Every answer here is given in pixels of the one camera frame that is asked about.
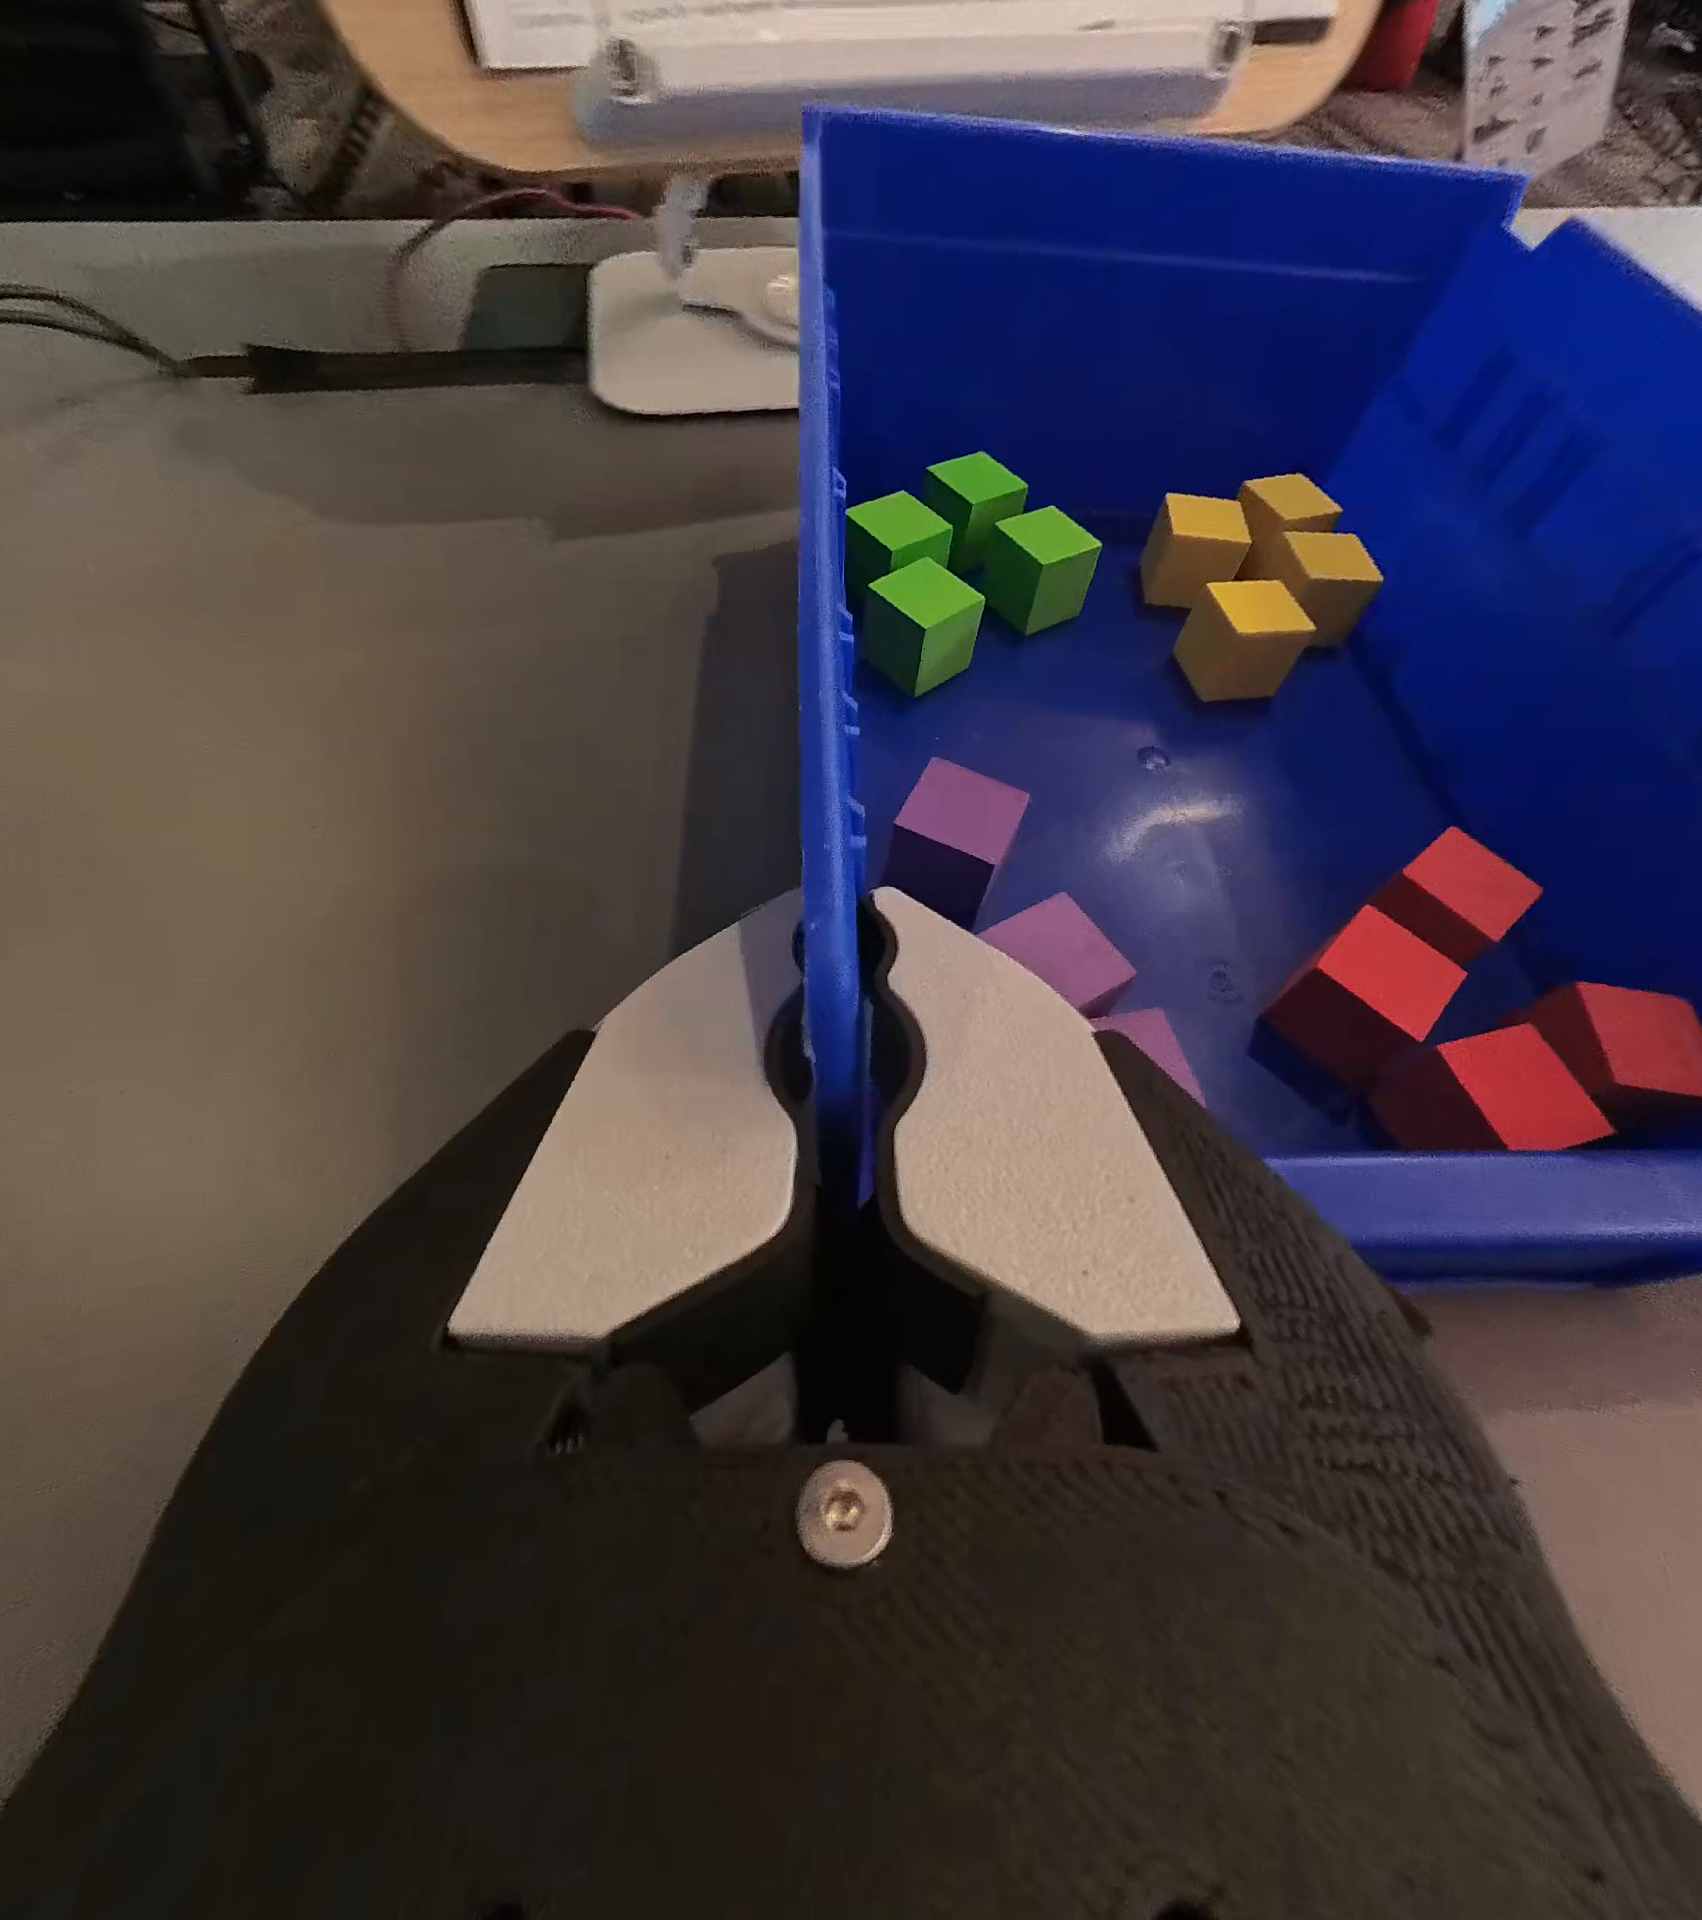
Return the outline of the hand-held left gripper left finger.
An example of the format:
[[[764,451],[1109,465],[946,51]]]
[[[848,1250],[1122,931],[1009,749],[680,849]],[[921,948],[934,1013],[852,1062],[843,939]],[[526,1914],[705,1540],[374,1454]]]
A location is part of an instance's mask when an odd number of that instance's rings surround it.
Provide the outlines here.
[[[598,1021],[455,1304],[456,1345],[604,1349],[789,1225],[801,1129],[768,1044],[798,925],[759,906]]]

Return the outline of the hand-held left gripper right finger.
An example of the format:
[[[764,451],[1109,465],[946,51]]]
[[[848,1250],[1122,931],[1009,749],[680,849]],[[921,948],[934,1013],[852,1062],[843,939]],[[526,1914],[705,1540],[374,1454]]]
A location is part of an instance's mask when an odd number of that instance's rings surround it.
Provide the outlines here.
[[[1203,1345],[1242,1315],[1091,1019],[912,895],[875,1001],[905,1064],[876,1141],[886,1222],[924,1267],[1077,1345]]]

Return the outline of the yellow wooden cube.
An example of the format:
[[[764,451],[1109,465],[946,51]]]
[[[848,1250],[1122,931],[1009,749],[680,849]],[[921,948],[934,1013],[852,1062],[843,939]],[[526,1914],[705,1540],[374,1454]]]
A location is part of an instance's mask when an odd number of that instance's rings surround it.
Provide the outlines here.
[[[1240,576],[1253,533],[1234,495],[1167,491],[1138,564],[1147,605],[1190,610],[1200,589]]]
[[[1345,507],[1304,472],[1250,477],[1237,498],[1254,544],[1288,531],[1339,531],[1345,520]]]
[[[1315,619],[1284,581],[1211,581],[1197,589],[1182,619],[1174,666],[1205,704],[1269,701],[1317,633]]]
[[[1387,581],[1367,541],[1345,531],[1283,531],[1274,576],[1311,615],[1312,647],[1342,645]]]

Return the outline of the blue plastic bin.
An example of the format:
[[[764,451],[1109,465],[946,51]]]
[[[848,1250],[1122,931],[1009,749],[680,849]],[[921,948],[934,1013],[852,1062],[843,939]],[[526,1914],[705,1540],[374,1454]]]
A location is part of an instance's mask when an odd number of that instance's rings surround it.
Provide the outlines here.
[[[821,107],[801,265],[798,738],[818,1115],[873,1147],[859,906],[932,755],[1030,804],[982,925],[1065,894],[1211,1113],[1392,1279],[1702,1273],[1702,1118],[1406,1158],[1263,1023],[1459,825],[1540,886],[1433,1029],[1566,981],[1702,1017],[1702,309],[1502,175]],[[1103,541],[1079,615],[860,664],[848,507],[984,451]],[[1302,472],[1382,588],[1269,701],[1198,700],[1138,564],[1171,491]]]

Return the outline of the grey desk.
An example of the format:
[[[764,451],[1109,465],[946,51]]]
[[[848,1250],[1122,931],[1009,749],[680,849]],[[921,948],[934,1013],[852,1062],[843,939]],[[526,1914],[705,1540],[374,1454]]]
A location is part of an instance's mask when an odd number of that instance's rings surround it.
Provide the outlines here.
[[[0,326],[0,1803],[315,1270],[798,881],[798,423]]]

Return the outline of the white board stand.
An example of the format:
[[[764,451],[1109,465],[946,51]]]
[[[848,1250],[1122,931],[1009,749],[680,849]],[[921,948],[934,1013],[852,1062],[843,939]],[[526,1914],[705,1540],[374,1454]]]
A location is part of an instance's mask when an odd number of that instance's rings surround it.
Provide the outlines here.
[[[623,416],[784,416],[801,405],[801,251],[706,240],[713,183],[673,174],[649,218],[649,250],[588,270],[587,381]]]

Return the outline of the printed instruction sheet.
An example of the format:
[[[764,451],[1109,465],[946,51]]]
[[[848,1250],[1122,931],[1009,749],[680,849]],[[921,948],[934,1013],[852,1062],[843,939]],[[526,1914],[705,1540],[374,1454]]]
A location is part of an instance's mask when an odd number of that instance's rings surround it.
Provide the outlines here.
[[[719,46],[869,46],[870,66],[897,70],[917,42],[986,54],[1036,51],[1042,42],[1136,44],[1157,66],[1209,68],[1221,30],[1322,36],[1341,3],[1209,2],[476,2],[464,21],[484,70],[555,71],[588,66],[615,42],[653,59]]]

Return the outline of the hanging laminated card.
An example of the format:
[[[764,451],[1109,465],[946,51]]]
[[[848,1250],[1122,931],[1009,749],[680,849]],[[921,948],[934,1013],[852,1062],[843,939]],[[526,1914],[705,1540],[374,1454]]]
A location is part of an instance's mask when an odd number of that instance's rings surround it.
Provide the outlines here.
[[[1527,177],[1607,131],[1633,2],[1464,2],[1462,162]]]

